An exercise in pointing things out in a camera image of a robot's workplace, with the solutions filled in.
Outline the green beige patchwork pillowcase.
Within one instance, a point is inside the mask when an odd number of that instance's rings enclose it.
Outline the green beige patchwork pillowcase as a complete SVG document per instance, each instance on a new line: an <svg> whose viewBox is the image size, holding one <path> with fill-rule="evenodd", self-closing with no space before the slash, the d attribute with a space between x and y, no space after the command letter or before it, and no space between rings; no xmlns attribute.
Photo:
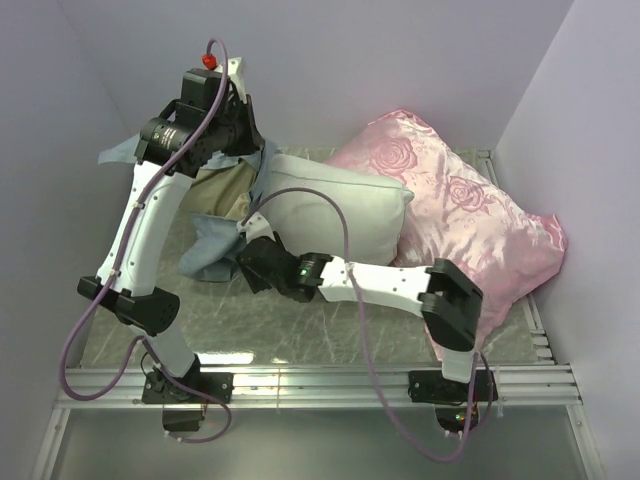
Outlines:
<svg viewBox="0 0 640 480"><path fill-rule="evenodd" d="M203 282L228 282L239 274L236 256L245 240L237 223L263 195L268 161L278 152L270 140L248 156L213 154L197 173L179 210L190 217L196 239L178 262L180 275Z"/></svg>

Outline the white pillow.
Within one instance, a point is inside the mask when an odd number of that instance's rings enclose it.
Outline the white pillow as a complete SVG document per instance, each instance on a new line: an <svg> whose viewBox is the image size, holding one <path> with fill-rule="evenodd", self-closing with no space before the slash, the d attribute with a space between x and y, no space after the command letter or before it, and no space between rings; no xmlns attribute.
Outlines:
<svg viewBox="0 0 640 480"><path fill-rule="evenodd" d="M285 189L260 213L290 253L342 257L348 246L354 262L388 265L395 258L414 197L400 181L276 154L263 195Z"/></svg>

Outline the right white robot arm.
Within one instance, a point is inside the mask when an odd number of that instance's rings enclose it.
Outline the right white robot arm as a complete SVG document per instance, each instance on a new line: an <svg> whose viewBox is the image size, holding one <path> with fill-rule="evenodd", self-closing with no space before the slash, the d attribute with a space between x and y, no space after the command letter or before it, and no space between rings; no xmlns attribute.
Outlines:
<svg viewBox="0 0 640 480"><path fill-rule="evenodd" d="M483 293L453 262L390 267L349 263L329 254L295 256L266 236L251 240L237 263L255 293L275 289L299 303L320 294L328 302L357 302L410 313L424 320L441 349L440 385L460 400L472 392L476 329Z"/></svg>

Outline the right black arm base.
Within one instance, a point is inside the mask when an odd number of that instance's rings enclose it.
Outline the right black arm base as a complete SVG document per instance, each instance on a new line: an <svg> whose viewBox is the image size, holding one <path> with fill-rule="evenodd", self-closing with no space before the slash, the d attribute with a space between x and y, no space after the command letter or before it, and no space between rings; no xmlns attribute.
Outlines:
<svg viewBox="0 0 640 480"><path fill-rule="evenodd" d="M435 370L412 370L408 372L408 396L413 403L426 403L435 407L435 416L446 436L462 437L464 425L470 418L469 430L472 431L481 422L479 404L490 404L498 400L498 390L494 374L484 369L476 371L471 414L466 414L468 384L462 384L442 377Z"/></svg>

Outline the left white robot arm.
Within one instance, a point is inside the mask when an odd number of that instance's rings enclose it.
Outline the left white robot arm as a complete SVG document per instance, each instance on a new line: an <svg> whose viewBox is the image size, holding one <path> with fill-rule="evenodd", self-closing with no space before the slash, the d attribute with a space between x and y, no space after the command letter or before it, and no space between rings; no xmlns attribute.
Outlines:
<svg viewBox="0 0 640 480"><path fill-rule="evenodd" d="M179 98L142 127L116 237L97 273L78 284L79 294L148 343L168 374L166 390L179 402L195 399L202 379L195 372L197 356L174 323L179 298L156 285L161 252L199 170L217 153L246 158L263 146L240 59L187 71Z"/></svg>

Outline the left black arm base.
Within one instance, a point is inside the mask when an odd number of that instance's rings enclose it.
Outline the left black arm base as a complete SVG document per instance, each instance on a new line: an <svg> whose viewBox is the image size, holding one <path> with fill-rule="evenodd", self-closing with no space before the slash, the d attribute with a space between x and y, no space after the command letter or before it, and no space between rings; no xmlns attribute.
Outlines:
<svg viewBox="0 0 640 480"><path fill-rule="evenodd" d="M141 403L162 408L162 426L165 433L183 443L199 444L222 437L231 427L231 402L234 375L230 372L205 372L184 379L168 380L154 370L145 380ZM205 423L209 407L220 406L226 414L221 429L209 437L197 438Z"/></svg>

